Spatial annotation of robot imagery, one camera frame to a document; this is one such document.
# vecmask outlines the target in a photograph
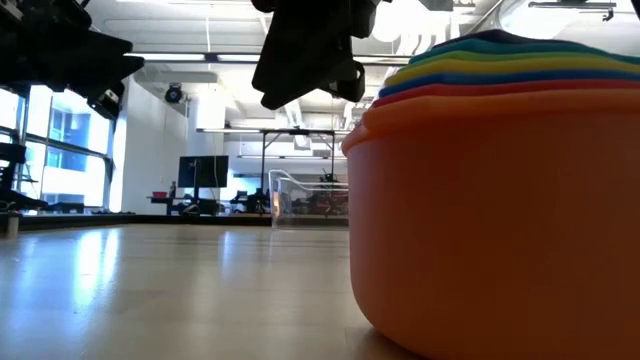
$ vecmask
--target clear plastic box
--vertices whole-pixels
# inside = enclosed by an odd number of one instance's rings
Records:
[[[349,187],[329,175],[300,182],[284,170],[269,171],[274,229],[349,227]]]

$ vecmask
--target ceiling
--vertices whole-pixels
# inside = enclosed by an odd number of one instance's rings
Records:
[[[141,0],[93,0],[87,10],[97,30],[133,42],[135,52],[259,53],[270,24],[270,15],[256,11],[248,0],[138,1]],[[394,1],[407,3],[417,0]],[[472,0],[456,1],[467,6],[472,3]],[[633,14],[625,15],[625,11],[629,11],[629,0],[616,2],[619,13],[612,21],[602,22],[602,13],[583,14],[562,24],[553,37],[580,41],[609,51],[640,55],[640,21]],[[477,0],[475,8],[466,7],[457,11],[460,32],[466,33],[494,4],[496,0]],[[505,16],[501,14],[501,8],[507,5],[526,7],[527,4],[528,1],[524,0],[504,0],[494,12],[495,15],[486,19],[485,26],[500,26]],[[400,21],[396,20],[396,24],[404,26],[404,23],[412,22],[410,20],[401,18]],[[545,26],[546,15],[537,21],[530,21],[526,35],[535,36]],[[419,25],[414,26],[416,29],[436,26],[417,23]],[[373,36],[363,40],[353,39],[353,52],[357,55],[396,54],[401,51],[400,46],[400,40],[382,42]],[[168,88],[168,81],[163,80],[166,78],[164,75],[171,75],[172,78],[177,76],[178,79],[183,76],[183,89],[192,96],[197,96],[200,90],[210,86],[207,79],[217,79],[228,93],[228,119],[245,122],[247,119],[273,119],[274,112],[260,105],[262,94],[251,87],[254,70],[255,65],[149,64],[137,74],[136,79],[159,97]],[[366,68],[365,102],[373,99],[388,74],[389,70],[385,67]],[[194,76],[199,81],[187,82],[193,81],[189,79]],[[332,99],[329,94],[319,90],[299,99],[303,119],[308,113],[314,114],[315,119],[319,118],[318,114],[328,114],[327,124],[331,123],[330,114],[342,115],[346,104],[345,100]]]

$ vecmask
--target black monitor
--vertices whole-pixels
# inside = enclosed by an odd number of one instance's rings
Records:
[[[178,170],[178,187],[227,187],[228,156],[182,156]]]

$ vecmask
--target wooden floor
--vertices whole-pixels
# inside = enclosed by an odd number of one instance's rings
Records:
[[[348,233],[132,225],[0,240],[0,359],[414,359],[351,293]]]

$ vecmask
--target desk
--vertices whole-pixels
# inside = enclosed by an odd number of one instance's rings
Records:
[[[170,198],[170,197],[153,197],[153,196],[147,196],[147,199],[151,199],[152,204],[167,205],[167,216],[171,216],[171,211],[173,211],[173,209],[176,207],[173,205],[174,200],[193,200],[193,198],[190,198],[190,197]]]

